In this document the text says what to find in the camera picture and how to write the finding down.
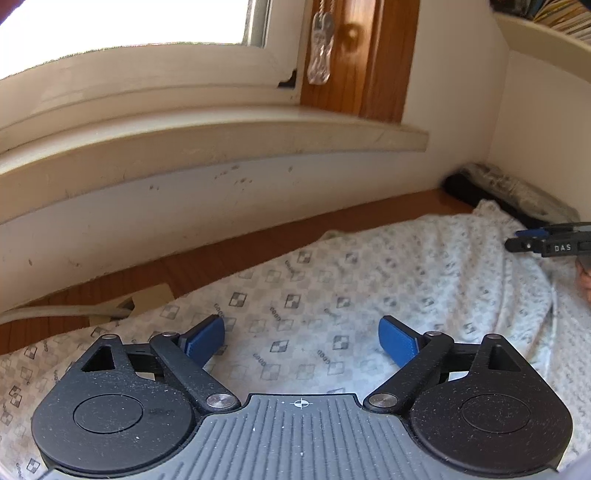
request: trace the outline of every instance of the ridged surface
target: ridged surface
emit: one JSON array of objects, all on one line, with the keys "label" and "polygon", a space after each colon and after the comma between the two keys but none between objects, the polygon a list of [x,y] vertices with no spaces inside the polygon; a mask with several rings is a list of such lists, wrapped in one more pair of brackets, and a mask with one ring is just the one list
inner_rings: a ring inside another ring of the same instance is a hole
[{"label": "ridged surface", "polygon": [[[554,472],[527,477],[547,480]],[[46,480],[69,478],[50,472]],[[178,455],[128,480],[467,480],[424,453],[400,419],[361,409],[352,395],[253,395],[206,417]]]}]

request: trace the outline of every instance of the window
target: window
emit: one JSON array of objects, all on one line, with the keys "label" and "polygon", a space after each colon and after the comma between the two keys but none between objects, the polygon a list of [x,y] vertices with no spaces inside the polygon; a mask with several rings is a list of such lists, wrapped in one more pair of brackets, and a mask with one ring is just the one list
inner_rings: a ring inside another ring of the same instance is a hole
[{"label": "window", "polygon": [[296,104],[278,85],[303,69],[305,4],[24,0],[0,24],[0,153],[122,116]]}]

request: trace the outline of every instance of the white wall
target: white wall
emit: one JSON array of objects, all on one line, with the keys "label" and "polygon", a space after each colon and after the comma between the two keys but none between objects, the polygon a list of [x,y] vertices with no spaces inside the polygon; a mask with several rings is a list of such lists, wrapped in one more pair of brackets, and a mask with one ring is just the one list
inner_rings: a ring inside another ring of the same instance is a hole
[{"label": "white wall", "polygon": [[507,56],[488,0],[422,0],[404,122],[430,132],[425,154],[198,168],[27,214],[0,225],[0,311],[176,251],[436,187],[461,163],[486,158]]},{"label": "white wall", "polygon": [[591,85],[512,51],[489,161],[591,220]]}]

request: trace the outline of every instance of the window pane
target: window pane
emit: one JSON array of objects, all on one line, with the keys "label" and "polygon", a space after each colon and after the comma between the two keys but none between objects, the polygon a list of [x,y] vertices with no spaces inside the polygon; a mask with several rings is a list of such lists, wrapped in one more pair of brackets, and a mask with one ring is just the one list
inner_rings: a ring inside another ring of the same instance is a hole
[{"label": "window pane", "polygon": [[0,25],[0,79],[102,48],[160,43],[262,47],[269,0],[25,0]]}]

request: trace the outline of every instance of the white shelf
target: white shelf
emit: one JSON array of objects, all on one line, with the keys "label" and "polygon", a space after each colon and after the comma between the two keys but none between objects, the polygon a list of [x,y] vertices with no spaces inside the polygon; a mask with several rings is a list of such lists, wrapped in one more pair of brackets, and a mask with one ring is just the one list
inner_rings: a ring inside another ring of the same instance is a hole
[{"label": "white shelf", "polygon": [[209,108],[86,125],[0,155],[0,223],[73,196],[197,166],[284,155],[425,151],[428,134],[288,107]]},{"label": "white shelf", "polygon": [[591,46],[543,25],[495,14],[511,50],[546,61],[591,82]]}]

